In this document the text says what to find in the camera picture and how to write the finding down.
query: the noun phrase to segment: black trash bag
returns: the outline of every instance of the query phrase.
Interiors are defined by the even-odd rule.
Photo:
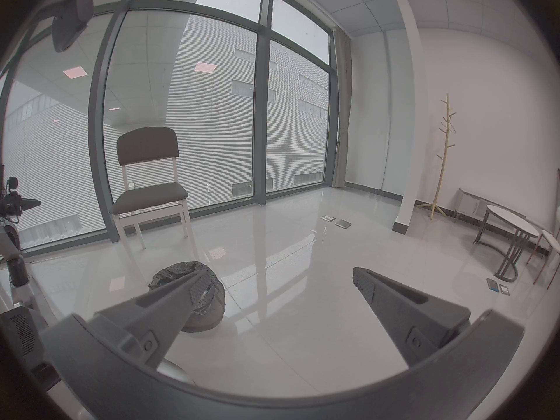
[[[154,290],[201,268],[210,272],[210,285],[194,307],[194,311],[187,319],[185,326],[181,328],[182,332],[205,332],[217,326],[222,320],[223,312],[226,309],[226,291],[216,274],[201,262],[181,262],[157,272],[152,279],[152,283],[148,285],[150,290]]]

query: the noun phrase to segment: cabinet door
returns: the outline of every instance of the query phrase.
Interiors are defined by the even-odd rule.
[[[469,196],[468,194],[463,194],[461,197],[461,202],[457,211],[461,214],[474,215],[478,208],[479,200]]]

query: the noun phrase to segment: chair leg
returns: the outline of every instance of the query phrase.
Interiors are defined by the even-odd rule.
[[[539,248],[539,242],[540,242],[540,237],[542,236],[542,234],[539,235],[539,238],[536,241],[535,244],[535,248],[533,249],[533,252],[531,252],[531,255],[529,255],[529,258],[527,259],[527,262],[525,263],[526,265],[528,264],[528,261],[533,257],[533,255],[535,255],[537,248]]]
[[[554,278],[556,277],[556,272],[558,272],[558,268],[560,268],[560,262],[558,263],[558,266],[556,266],[556,270],[554,271],[554,275],[552,276],[552,278],[550,279],[550,283],[547,286],[547,291],[550,288],[550,285],[552,284],[552,280],[554,280]]]
[[[183,221],[184,221],[183,232],[185,233],[185,236],[189,237],[190,247],[193,250],[192,254],[196,258],[196,260],[200,260],[199,256],[198,256],[197,243],[194,240],[194,232],[192,230],[192,225],[190,223],[189,206],[186,203],[186,200],[182,200],[181,205],[183,206],[183,213],[182,213],[182,216],[181,216],[181,222],[183,223]]]
[[[548,259],[550,258],[551,255],[552,255],[552,252],[550,252],[550,254],[547,256],[547,259],[544,261],[544,264],[542,265],[542,268],[540,269],[539,275],[536,276],[536,279],[535,279],[535,281],[533,282],[533,284],[536,283],[536,281],[539,279],[540,275],[543,273],[542,270],[543,270],[544,267],[547,265]]]
[[[144,237],[142,236],[142,232],[140,231],[140,226],[138,225],[138,223],[134,223],[134,230],[136,230],[136,234],[138,235],[138,239],[140,240],[140,244],[142,245],[142,248],[146,248],[146,245],[144,243]]]
[[[115,227],[116,227],[116,231],[119,234],[120,237],[120,241],[123,243],[122,247],[124,248],[124,251],[127,253],[128,257],[130,258],[130,261],[132,262],[132,264],[138,268],[138,263],[136,263],[136,260],[134,259],[134,255],[132,254],[132,249],[130,248],[130,245],[128,244],[127,241],[127,235],[124,231],[124,229],[122,228],[122,224],[120,223],[120,219],[118,215],[113,215],[113,220],[115,221]]]

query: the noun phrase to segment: wooden coat rack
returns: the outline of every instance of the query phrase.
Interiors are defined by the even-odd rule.
[[[438,206],[438,202],[437,202],[437,198],[440,194],[440,189],[441,189],[441,182],[444,179],[444,171],[445,171],[445,161],[447,160],[447,149],[451,148],[452,146],[455,146],[455,144],[449,144],[449,133],[452,132],[453,134],[457,134],[457,131],[455,130],[455,128],[453,127],[453,125],[451,124],[452,121],[452,116],[455,115],[456,112],[453,112],[452,114],[450,114],[450,108],[449,108],[449,94],[445,94],[446,95],[446,101],[441,100],[441,102],[444,102],[447,105],[447,116],[444,116],[444,121],[441,122],[441,124],[443,124],[446,129],[443,130],[440,128],[440,131],[442,131],[445,134],[445,149],[444,149],[444,156],[441,157],[439,154],[436,154],[436,156],[438,156],[441,159],[441,172],[440,172],[440,181],[437,183],[438,184],[438,188],[436,190],[436,195],[433,199],[433,202],[431,204],[420,204],[418,207],[431,207],[431,213],[430,213],[430,219],[433,219],[433,213],[434,211],[437,209],[439,213],[441,213],[442,215],[446,216],[444,211],[439,208]]]

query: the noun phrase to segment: gray curtain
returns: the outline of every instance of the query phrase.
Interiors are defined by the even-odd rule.
[[[334,161],[333,186],[343,187],[346,182],[348,159],[348,123],[352,101],[352,51],[350,38],[340,28],[334,30],[334,50],[338,74],[338,142]]]

